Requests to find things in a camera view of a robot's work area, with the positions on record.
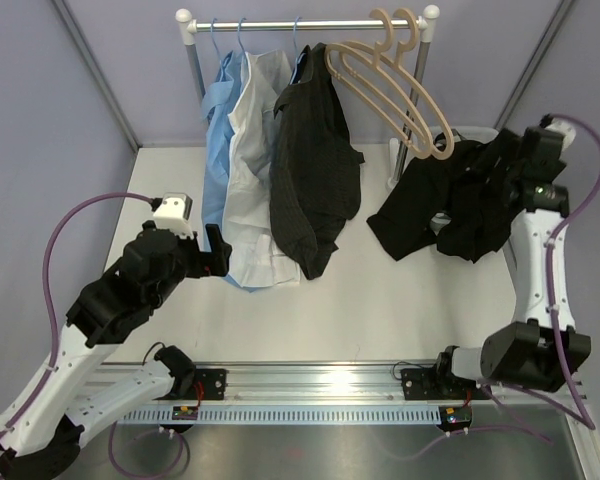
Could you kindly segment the black shirt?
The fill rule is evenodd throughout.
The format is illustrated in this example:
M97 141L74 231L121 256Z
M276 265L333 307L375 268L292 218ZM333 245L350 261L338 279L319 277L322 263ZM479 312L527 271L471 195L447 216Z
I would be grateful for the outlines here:
M477 262L499 250L520 209L510 203L516 136L464 140L446 160L413 159L367 224L396 261L436 245L448 256Z

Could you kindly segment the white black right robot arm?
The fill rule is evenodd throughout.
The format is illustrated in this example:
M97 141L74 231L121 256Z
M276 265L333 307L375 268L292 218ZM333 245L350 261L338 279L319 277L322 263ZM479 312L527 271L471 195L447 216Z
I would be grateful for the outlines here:
M481 347L449 346L439 354L432 383L440 395L484 383L554 393L589 357L591 339L577 332L567 295L569 193L554 182L575 136L573 122L546 116L508 150L499 192L512 217L503 251L515 292L513 317Z

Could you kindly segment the wooden hanger of black shirt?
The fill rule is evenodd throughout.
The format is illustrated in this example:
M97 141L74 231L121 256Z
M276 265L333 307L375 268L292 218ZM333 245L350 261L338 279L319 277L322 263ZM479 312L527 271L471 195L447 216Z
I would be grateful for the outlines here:
M418 93L426 93L402 66L403 54L418 43L418 20L406 8L397 9L393 15L375 8L369 17L381 22L384 39L372 45L359 41L328 44L324 52L327 70L398 134L416 157L427 158L433 154L431 131L394 78L399 76Z

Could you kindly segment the wooden hanger of checkered shirt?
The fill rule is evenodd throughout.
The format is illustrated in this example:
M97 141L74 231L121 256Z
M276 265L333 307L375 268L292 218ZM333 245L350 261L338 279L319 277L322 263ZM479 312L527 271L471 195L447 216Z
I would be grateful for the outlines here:
M410 53L410 52L412 52L413 50L408 51L405 54L403 54L403 56L402 56L402 66L415 79L414 74L410 73L410 71L405 67L404 62L403 62L403 59L404 59L405 55L408 54L408 53ZM427 158L432 157L432 158L434 158L436 160L439 160L439 161L444 161L444 160L449 159L451 157L451 154L454 152L454 147L455 147L454 134L452 133L451 126L449 125L449 123L448 123L445 115L443 114L443 112L441 111L441 109L439 108L439 106L437 105L437 103L435 102L435 100L433 99L433 97L423 87L422 83L419 82L416 79L415 80L419 83L419 85L421 86L421 88L423 88L426 91L426 93L424 95L418 93L418 91L415 90L414 87L412 87L409 83L407 83L401 77L395 76L394 78L400 84L400 86L402 87L402 89L409 94L410 99L414 101L415 105L416 105L416 102L418 100L420 100L420 101L422 101L425 104L426 107L428 107L428 109L430 110L430 112L436 118L436 120L438 122L438 126L441 128L441 133L443 134L443 138L445 140L445 146L442 147L442 148L440 148L440 147L438 147L436 145L436 143L434 141L434 138L433 138L433 134L432 134L431 128L427 125L427 122L425 121L423 115L418 110L420 112L420 114L422 115L424 121L426 122L426 125L429 127L429 129L431 131L431 134L432 134L432 138L433 138L433 144L434 144L433 154L431 156L427 157ZM400 139L399 135L398 134L396 134L396 135L397 135L398 139L406 146L406 144Z

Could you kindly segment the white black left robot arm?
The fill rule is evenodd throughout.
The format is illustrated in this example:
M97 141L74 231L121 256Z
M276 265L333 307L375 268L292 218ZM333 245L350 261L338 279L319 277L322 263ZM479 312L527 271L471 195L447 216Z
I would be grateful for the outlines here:
M102 277L85 286L67 313L55 364L43 366L40 392L28 386L0 415L0 476L55 479L103 430L155 399L180 400L199 387L196 366L175 346L112 386L80 400L92 373L145 324L187 278L223 277L231 247L216 224L206 227L210 249L152 222Z

